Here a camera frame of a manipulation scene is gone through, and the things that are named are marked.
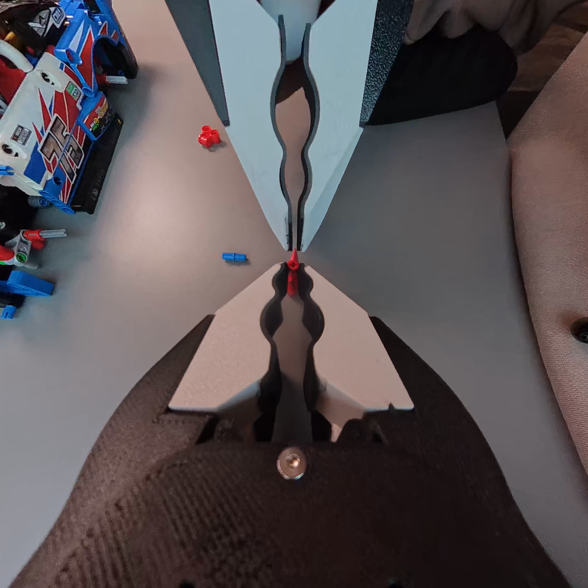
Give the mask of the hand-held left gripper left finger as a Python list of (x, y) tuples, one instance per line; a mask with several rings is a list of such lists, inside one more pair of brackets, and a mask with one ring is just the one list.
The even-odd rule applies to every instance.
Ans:
[(260, 414), (279, 392), (275, 333), (283, 322), (288, 267), (276, 264), (215, 314), (168, 408), (173, 412)]

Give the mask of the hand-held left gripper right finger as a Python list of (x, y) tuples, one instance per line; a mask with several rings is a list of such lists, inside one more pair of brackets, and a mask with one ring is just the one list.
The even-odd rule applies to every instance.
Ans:
[(318, 426), (342, 430), (353, 419), (414, 403), (368, 313), (317, 270), (298, 271), (307, 349), (303, 393)]

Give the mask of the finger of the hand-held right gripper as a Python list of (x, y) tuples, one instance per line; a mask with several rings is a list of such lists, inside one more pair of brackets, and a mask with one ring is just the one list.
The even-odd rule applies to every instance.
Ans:
[(363, 132), (360, 115), (377, 7), (377, 1), (335, 1), (305, 27), (301, 55), (311, 125), (301, 153), (301, 252), (320, 228)]
[(286, 66), (283, 15), (258, 1), (210, 1), (229, 122), (225, 126), (266, 220), (292, 249), (292, 206), (285, 187), (286, 148), (276, 125), (276, 95)]

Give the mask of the grey desk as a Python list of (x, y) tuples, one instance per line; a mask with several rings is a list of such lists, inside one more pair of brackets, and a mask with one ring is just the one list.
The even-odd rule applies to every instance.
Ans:
[[(286, 256), (164, 1), (115, 1), (140, 65), (96, 214), (43, 211), (69, 237), (56, 294), (1, 325), (1, 587), (62, 511), (99, 433), (206, 315)], [(509, 150), (493, 104), (368, 128), (303, 255), (459, 396), (525, 519), (587, 587), (587, 479), (541, 361), (518, 269)], [(223, 252), (246, 254), (229, 263)]]

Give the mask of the toy brick race car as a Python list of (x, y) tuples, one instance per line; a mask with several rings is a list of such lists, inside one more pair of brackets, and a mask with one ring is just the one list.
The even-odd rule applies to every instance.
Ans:
[(1, 1), (1, 319), (53, 294), (26, 269), (67, 233), (31, 222), (94, 213), (123, 126), (106, 89), (137, 74), (112, 1)]

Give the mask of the person's beige hoodie torso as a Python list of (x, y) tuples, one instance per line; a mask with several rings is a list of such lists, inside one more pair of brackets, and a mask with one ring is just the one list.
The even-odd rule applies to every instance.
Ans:
[(509, 139), (518, 258), (540, 355), (587, 469), (587, 35)]

